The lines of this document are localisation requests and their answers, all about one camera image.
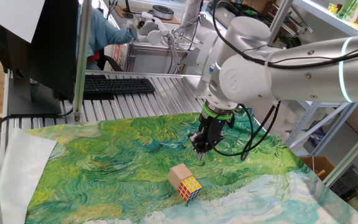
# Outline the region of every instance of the black keyboard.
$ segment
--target black keyboard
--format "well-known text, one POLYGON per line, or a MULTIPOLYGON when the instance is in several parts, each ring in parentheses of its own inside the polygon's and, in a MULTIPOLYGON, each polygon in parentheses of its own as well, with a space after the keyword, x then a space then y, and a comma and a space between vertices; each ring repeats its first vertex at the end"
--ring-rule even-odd
POLYGON ((84 86, 84 94, 152 93, 154 91, 154 86, 146 78, 86 78, 84 86))

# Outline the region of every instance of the computer monitor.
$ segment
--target computer monitor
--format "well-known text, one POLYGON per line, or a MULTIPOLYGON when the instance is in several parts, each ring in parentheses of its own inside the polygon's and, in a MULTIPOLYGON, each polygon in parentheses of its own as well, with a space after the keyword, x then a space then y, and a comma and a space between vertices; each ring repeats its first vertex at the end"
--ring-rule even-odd
POLYGON ((0 60, 13 74, 8 114, 60 114, 57 96, 73 99, 77 27, 78 0, 46 0, 31 43, 0 26, 0 60))

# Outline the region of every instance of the blue shirt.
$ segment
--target blue shirt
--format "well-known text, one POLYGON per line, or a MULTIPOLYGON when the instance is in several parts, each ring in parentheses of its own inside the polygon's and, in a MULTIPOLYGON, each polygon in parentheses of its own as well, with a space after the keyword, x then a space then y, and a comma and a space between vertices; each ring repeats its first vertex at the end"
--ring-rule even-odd
POLYGON ((114 27, 99 9, 92 9, 91 30, 89 33, 88 57, 110 44, 126 44, 134 40, 129 28, 118 29, 114 27))

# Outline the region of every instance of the green led ring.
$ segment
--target green led ring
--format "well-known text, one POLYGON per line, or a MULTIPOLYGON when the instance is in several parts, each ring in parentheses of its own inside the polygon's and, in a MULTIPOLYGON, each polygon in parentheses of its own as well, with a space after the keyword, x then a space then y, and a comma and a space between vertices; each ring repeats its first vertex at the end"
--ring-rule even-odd
MULTIPOLYGON (((216 118, 217 115, 210 112, 209 109, 207 109, 205 103, 203 104, 203 111, 208 114, 208 116, 212 117, 212 118, 216 118)), ((220 119, 220 120, 228 120, 228 119, 231 119, 233 117, 233 114, 230 114, 229 116, 220 116, 218 117, 217 119, 220 119)))

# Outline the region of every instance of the cardboard box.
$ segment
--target cardboard box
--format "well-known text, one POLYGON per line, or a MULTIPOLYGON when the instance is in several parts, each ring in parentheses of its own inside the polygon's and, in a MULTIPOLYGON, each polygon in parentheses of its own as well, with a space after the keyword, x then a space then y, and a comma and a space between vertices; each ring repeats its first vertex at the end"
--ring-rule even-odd
POLYGON ((243 4, 253 7, 256 11, 266 16, 276 0, 243 0, 243 4))
POLYGON ((313 159, 314 159, 314 172, 318 174, 322 170, 326 172, 322 174, 319 178, 320 180, 324 180, 328 174, 330 174, 335 166, 334 164, 325 156, 314 156, 310 157, 300 157, 303 163, 305 163, 311 170, 313 170, 313 159))

